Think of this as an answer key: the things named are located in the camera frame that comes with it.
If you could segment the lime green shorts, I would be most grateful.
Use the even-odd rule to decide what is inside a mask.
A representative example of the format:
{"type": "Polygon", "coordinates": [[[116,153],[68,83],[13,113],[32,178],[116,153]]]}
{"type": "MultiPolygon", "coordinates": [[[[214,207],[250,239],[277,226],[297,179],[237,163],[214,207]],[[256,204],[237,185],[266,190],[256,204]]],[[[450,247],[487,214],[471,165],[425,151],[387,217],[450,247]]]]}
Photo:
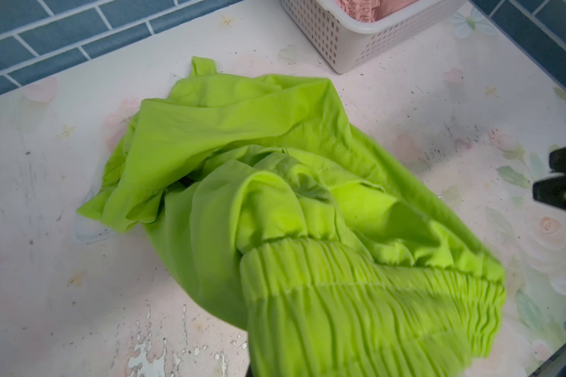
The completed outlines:
{"type": "Polygon", "coordinates": [[[502,325],[502,264],[328,79],[193,58],[79,213],[142,225],[189,297],[247,331],[255,376],[456,376],[502,325]]]}

